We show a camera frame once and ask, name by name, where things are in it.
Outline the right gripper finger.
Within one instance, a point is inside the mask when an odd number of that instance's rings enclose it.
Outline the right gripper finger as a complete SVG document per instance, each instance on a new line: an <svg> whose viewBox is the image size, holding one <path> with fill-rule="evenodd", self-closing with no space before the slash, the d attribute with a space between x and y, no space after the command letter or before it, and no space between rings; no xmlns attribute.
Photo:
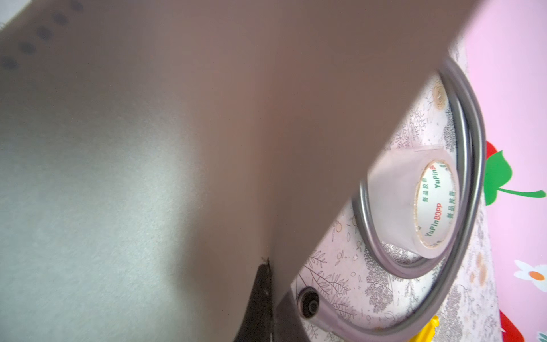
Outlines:
<svg viewBox="0 0 547 342"><path fill-rule="evenodd" d="M234 342L268 342L272 340L272 271L269 260L259 265L242 325Z"/></svg>

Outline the dark grey spiral notebook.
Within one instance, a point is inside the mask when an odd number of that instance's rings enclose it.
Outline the dark grey spiral notebook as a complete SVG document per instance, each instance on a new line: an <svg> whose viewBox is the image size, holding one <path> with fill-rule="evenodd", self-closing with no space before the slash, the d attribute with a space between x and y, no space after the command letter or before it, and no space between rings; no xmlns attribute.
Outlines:
<svg viewBox="0 0 547 342"><path fill-rule="evenodd" d="M1 340L233 341L478 1L1 3Z"/></svg>

